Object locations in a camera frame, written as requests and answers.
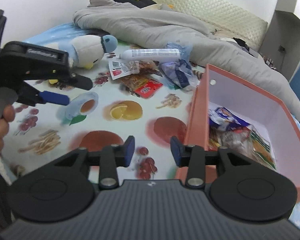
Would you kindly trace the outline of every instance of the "open box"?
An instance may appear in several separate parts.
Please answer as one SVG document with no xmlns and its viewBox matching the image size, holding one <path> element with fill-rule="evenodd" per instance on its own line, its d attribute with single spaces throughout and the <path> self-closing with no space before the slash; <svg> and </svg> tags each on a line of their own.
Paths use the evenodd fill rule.
<svg viewBox="0 0 300 240">
<path fill-rule="evenodd" d="M 267 91 L 227 71 L 207 65 L 191 107 L 184 144 L 200 145 L 208 150 L 208 109 L 225 107 L 254 125 L 271 144 L 277 171 L 297 187 L 300 202 L 300 130 L 285 104 Z M 180 168 L 176 179 L 183 182 L 187 168 Z M 206 168 L 206 182 L 217 178 L 214 166 Z"/>
</svg>

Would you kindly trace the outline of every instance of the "plush penguin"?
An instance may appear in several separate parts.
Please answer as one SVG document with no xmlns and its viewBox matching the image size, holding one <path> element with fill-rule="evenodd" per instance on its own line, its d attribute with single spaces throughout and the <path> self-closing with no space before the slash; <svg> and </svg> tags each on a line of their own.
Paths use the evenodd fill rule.
<svg viewBox="0 0 300 240">
<path fill-rule="evenodd" d="M 103 58 L 105 53 L 113 52 L 118 41 L 112 35 L 103 37 L 85 35 L 74 38 L 70 41 L 60 41 L 45 45 L 48 48 L 59 49 L 69 53 L 69 66 L 91 69 Z M 49 80 L 51 84 L 58 80 Z"/>
</svg>

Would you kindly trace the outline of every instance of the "gray blanket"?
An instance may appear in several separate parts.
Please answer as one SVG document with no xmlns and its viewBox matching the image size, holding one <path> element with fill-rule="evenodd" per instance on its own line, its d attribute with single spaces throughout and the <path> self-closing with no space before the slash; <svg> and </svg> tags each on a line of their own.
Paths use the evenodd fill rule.
<svg viewBox="0 0 300 240">
<path fill-rule="evenodd" d="M 195 17 L 171 11 L 144 10 L 123 3 L 81 9 L 73 21 L 82 29 L 99 28 L 144 48 L 164 48 L 167 42 L 193 45 L 190 60 L 231 72 L 280 98 L 300 121 L 300 101 L 277 71 L 234 45 L 214 37 Z"/>
</svg>

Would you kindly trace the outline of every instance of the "food wrapper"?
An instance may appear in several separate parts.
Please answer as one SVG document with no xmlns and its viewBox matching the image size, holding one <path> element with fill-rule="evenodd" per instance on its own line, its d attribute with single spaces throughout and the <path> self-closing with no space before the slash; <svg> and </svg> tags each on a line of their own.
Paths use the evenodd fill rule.
<svg viewBox="0 0 300 240">
<path fill-rule="evenodd" d="M 149 98 L 153 96 L 154 93 L 163 86 L 162 83 L 154 79 L 138 74 L 122 77 L 120 80 L 128 88 L 133 90 L 134 93 L 140 95 L 142 98 Z"/>
<path fill-rule="evenodd" d="M 219 107 L 216 110 L 209 110 L 210 126 L 219 131 L 235 130 L 240 127 L 250 125 L 246 121 L 232 114 L 225 107 Z"/>
<path fill-rule="evenodd" d="M 270 143 L 266 141 L 254 128 L 242 127 L 231 131 L 216 131 L 222 146 L 231 148 L 242 155 L 266 166 L 276 169 L 275 161 L 271 156 Z"/>
<path fill-rule="evenodd" d="M 209 130 L 209 151 L 217 151 L 218 148 L 221 146 L 219 141 L 220 141 L 220 138 L 217 134 L 217 131 L 210 127 L 210 130 Z"/>
<path fill-rule="evenodd" d="M 154 61 L 126 61 L 114 58 L 109 60 L 109 70 L 113 80 L 132 74 L 156 74 L 158 72 Z"/>
<path fill-rule="evenodd" d="M 275 170 L 276 165 L 271 156 L 270 143 L 266 141 L 254 127 L 251 129 L 250 140 L 252 142 L 252 150 L 257 161 L 262 165 Z"/>
</svg>

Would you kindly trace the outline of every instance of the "barcode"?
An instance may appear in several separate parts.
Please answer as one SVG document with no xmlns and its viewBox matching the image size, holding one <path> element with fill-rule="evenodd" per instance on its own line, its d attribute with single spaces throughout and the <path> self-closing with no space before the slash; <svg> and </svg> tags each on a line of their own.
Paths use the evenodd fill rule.
<svg viewBox="0 0 300 240">
<path fill-rule="evenodd" d="M 120 66 L 121 66 L 123 72 L 127 73 L 130 71 L 129 68 L 125 64 L 121 63 Z"/>
<path fill-rule="evenodd" d="M 121 70 L 120 64 L 118 62 L 112 62 L 112 70 Z"/>
</svg>

